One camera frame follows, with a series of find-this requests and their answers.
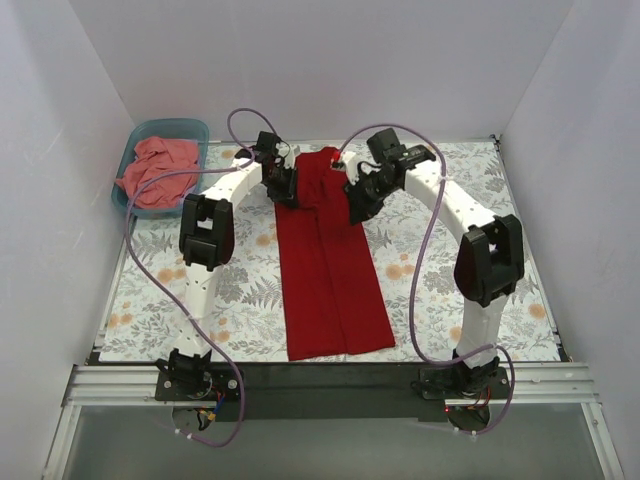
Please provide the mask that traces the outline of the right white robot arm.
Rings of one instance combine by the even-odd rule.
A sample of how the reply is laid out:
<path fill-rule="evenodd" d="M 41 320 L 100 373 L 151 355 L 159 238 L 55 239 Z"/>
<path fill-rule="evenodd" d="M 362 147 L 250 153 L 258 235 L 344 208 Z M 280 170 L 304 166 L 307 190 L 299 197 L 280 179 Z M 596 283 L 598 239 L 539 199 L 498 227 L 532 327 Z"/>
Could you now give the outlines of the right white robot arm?
<path fill-rule="evenodd" d="M 360 159 L 341 145 L 333 166 L 345 172 L 349 220 L 372 219 L 385 200 L 402 190 L 431 211 L 423 243 L 442 223 L 458 244 L 454 281 L 464 298 L 461 337 L 449 360 L 436 360 L 419 347 L 415 315 L 419 278 L 411 281 L 409 334 L 425 367 L 414 389 L 428 399 L 486 396 L 493 381 L 512 384 L 514 374 L 500 367 L 509 355 L 498 336 L 504 308 L 525 273 L 523 229 L 514 215 L 499 216 L 481 206 L 448 175 L 446 159 L 434 142 L 423 138 L 408 147 L 397 124 L 375 124 L 367 141 L 371 158 Z"/>

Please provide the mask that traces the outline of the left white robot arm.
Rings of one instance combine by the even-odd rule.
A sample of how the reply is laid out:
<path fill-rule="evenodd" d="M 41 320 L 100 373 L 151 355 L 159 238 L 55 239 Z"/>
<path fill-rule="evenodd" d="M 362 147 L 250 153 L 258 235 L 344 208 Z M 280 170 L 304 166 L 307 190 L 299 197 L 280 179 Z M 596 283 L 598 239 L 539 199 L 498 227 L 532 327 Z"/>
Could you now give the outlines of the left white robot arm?
<path fill-rule="evenodd" d="M 259 134 L 256 144 L 236 154 L 232 171 L 213 186 L 186 197 L 179 232 L 179 250 L 186 267 L 185 325 L 160 371 L 156 397 L 160 400 L 217 401 L 240 398 L 233 370 L 212 359 L 210 337 L 202 321 L 214 309 L 224 266 L 235 247 L 234 208 L 262 184 L 277 200 L 295 197 L 298 146 L 272 132 Z"/>

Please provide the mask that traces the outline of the dark red t shirt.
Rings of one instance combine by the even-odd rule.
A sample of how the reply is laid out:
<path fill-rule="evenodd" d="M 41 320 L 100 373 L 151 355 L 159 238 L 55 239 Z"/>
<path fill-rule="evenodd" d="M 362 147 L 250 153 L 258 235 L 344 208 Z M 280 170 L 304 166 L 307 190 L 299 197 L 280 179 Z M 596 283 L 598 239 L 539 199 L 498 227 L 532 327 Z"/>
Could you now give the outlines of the dark red t shirt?
<path fill-rule="evenodd" d="M 296 159 L 298 205 L 275 207 L 291 361 L 392 348 L 395 338 L 361 225 L 349 221 L 338 151 Z"/>

